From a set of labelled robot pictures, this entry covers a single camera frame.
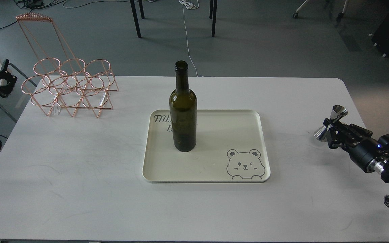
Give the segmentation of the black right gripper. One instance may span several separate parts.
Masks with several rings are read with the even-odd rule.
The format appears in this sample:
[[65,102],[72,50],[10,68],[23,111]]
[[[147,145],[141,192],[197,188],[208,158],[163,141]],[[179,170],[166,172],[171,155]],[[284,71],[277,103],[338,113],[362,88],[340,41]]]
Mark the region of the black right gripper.
[[389,152],[372,139],[373,132],[355,124],[347,125],[339,120],[327,126],[326,138],[330,149],[347,150],[350,159],[365,173],[385,171]]

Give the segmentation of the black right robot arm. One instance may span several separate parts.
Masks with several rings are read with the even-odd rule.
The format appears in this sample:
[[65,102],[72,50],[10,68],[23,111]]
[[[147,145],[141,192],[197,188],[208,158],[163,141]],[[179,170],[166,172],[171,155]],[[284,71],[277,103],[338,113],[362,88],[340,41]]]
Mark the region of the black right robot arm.
[[[376,172],[383,182],[389,183],[389,134],[375,140],[372,131],[328,118],[323,127],[329,148],[341,148],[363,172]],[[384,196],[383,202],[389,208],[389,195]]]

